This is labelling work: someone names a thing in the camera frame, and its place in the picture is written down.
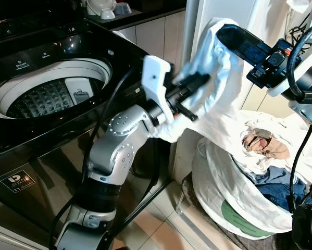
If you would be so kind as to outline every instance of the laundry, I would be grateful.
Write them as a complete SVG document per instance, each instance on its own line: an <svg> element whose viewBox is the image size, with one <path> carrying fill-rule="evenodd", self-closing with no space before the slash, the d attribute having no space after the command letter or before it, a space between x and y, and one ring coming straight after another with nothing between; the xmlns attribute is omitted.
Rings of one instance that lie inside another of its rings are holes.
<svg viewBox="0 0 312 250"><path fill-rule="evenodd" d="M241 110L240 116L246 129L241 132L239 142L242 142L254 130L264 129L271 133L271 137L284 144L290 153L288 159L267 158L255 151L248 151L242 145L243 155L239 152L232 154L242 171L265 174L270 166L275 166L291 172L295 155L307 133L305 122L297 114L279 119L266 113ZM312 184L312 135L301 153L295 174L305 184Z"/></svg>
<svg viewBox="0 0 312 250"><path fill-rule="evenodd" d="M275 166L270 166L265 174L255 174L255 173L244 173L254 185L263 184L289 184L290 173L284 168L277 168ZM294 177L293 184L297 184L299 178Z"/></svg>
<svg viewBox="0 0 312 250"><path fill-rule="evenodd" d="M244 173L261 194L273 202L289 211L288 200L290 196L289 183L291 174L284 168L270 166L265 174ZM294 195L296 204L300 204L305 196L306 185L297 176L293 180Z"/></svg>
<svg viewBox="0 0 312 250"><path fill-rule="evenodd" d="M255 129L243 139L243 145L248 151L274 159L288 159L288 148L271 136L271 132L264 129Z"/></svg>
<svg viewBox="0 0 312 250"><path fill-rule="evenodd" d="M289 184L264 184L256 185L256 187L266 199L289 211ZM297 205L301 203L305 196L305 188L306 185L300 179L298 179L296 184L293 184L294 199ZM305 203L308 204L310 202L311 199L307 199Z"/></svg>

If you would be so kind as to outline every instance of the white bowl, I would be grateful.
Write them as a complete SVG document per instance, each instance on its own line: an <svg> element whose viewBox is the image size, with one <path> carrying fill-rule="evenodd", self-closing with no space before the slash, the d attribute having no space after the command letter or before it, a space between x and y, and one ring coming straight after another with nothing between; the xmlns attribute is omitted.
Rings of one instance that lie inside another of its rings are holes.
<svg viewBox="0 0 312 250"><path fill-rule="evenodd" d="M96 15L100 16L100 14L95 13L88 4L86 4L86 12L92 16L96 16Z"/></svg>
<svg viewBox="0 0 312 250"><path fill-rule="evenodd" d="M114 1L113 0L87 0L89 8L100 15L103 9L113 9Z"/></svg>
<svg viewBox="0 0 312 250"><path fill-rule="evenodd" d="M115 14L117 15L127 15L132 13L132 10L128 3L118 3L116 5Z"/></svg>
<svg viewBox="0 0 312 250"><path fill-rule="evenodd" d="M100 15L100 17L104 20L108 20L108 19L114 19L115 15L114 12L111 9L103 9L102 13Z"/></svg>

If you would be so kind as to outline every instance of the kitchen cabinet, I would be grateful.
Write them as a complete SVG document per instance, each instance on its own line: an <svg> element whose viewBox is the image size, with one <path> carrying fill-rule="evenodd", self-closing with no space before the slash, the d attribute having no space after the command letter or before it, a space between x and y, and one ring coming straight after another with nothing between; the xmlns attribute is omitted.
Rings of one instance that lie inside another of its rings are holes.
<svg viewBox="0 0 312 250"><path fill-rule="evenodd" d="M135 26L119 30L118 32L122 33L128 40L136 44L136 29Z"/></svg>
<svg viewBox="0 0 312 250"><path fill-rule="evenodd" d="M175 64L177 73L181 63L185 13L181 11L118 32L150 55Z"/></svg>
<svg viewBox="0 0 312 250"><path fill-rule="evenodd" d="M174 63L176 72L180 70L185 13L165 17L164 60Z"/></svg>
<svg viewBox="0 0 312 250"><path fill-rule="evenodd" d="M136 27L136 43L151 55L164 57L165 17Z"/></svg>

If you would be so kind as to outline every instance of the washing machine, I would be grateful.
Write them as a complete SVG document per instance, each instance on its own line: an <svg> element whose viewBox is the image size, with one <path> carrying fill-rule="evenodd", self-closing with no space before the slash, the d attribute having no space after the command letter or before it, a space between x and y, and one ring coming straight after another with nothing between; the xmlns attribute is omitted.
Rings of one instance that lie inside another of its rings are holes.
<svg viewBox="0 0 312 250"><path fill-rule="evenodd" d="M97 137L107 119L145 102L141 70L147 53L88 23L83 12L79 1L0 0L0 202L45 233L79 186L90 132L132 68ZM119 199L118 223L157 182L157 146L150 140L136 156Z"/></svg>

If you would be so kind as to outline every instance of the countertop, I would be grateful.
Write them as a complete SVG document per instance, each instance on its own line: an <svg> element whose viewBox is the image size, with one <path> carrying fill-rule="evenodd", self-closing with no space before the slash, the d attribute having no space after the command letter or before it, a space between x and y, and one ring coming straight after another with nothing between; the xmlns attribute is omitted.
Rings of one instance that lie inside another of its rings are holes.
<svg viewBox="0 0 312 250"><path fill-rule="evenodd" d="M86 18L108 30L121 30L184 11L187 0L125 0L124 2L129 3L133 10L132 14L118 15L112 20L102 20L100 16L91 15L86 15Z"/></svg>

